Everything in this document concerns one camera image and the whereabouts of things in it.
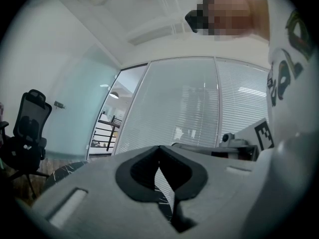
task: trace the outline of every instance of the black marble surface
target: black marble surface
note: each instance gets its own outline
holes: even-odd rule
[[[57,184],[60,180],[67,177],[69,174],[73,173],[76,169],[79,169],[80,167],[82,167],[83,165],[87,163],[88,163],[87,161],[81,161],[81,162],[64,165],[56,169],[45,182],[43,186],[43,192],[46,191],[48,188],[52,187],[53,185]],[[155,186],[155,190],[161,192],[159,188],[156,186]],[[172,218],[172,212],[171,212],[171,208],[168,203],[168,200],[164,194],[162,194],[162,197],[160,198],[159,209],[163,213],[163,215],[166,217],[168,222],[170,222]]]
[[[64,165],[56,169],[50,175],[50,177],[46,180],[43,186],[43,191],[46,191],[48,188],[52,187],[54,184],[57,184],[60,180],[64,179],[66,176],[73,173],[76,169],[79,169],[81,166],[87,163],[88,163],[87,161],[80,161],[80,162]]]

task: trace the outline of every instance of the office chair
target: office chair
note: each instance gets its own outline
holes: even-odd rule
[[[45,102],[45,95],[38,90],[24,93],[21,99],[18,117],[13,129],[14,137],[6,137],[4,128],[8,122],[0,122],[4,144],[0,148],[0,158],[11,168],[18,170],[8,179],[12,181],[23,174],[26,175],[32,197],[35,198],[29,174],[49,177],[38,172],[40,161],[45,158],[46,139],[42,130],[52,111],[51,105]]]

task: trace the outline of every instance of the white t-shirt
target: white t-shirt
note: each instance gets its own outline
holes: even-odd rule
[[[267,103],[275,146],[298,132],[319,129],[319,57],[289,0],[268,0],[270,18]]]

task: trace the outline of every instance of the white ceiling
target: white ceiling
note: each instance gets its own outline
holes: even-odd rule
[[[184,16],[200,0],[60,0],[122,64],[150,40],[191,32]]]
[[[112,92],[117,92],[119,95],[118,99],[115,99],[108,95],[105,105],[110,107],[115,107],[122,111],[126,111],[128,105],[132,99],[133,93],[131,93],[125,86],[121,83],[116,82],[112,88]]]

